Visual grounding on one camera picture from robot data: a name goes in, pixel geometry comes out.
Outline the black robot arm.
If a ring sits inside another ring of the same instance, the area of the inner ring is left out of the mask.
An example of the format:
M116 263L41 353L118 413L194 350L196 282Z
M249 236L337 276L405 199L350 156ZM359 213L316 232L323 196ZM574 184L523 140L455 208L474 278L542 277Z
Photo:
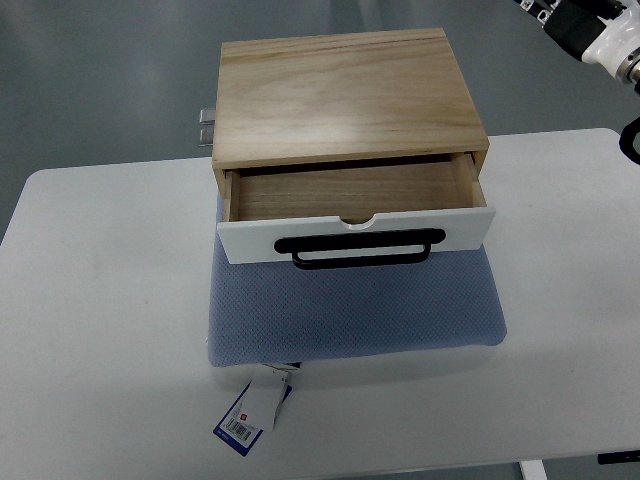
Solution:
M619 149L632 163L639 164L639 49L627 54L616 73L618 79L632 92L631 106L627 107L628 123L619 136Z

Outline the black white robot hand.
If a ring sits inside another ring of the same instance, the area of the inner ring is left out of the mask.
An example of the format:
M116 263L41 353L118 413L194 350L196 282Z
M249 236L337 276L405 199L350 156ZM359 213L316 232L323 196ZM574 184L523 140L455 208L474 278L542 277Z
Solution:
M639 56L637 1L517 1L564 52L613 76Z

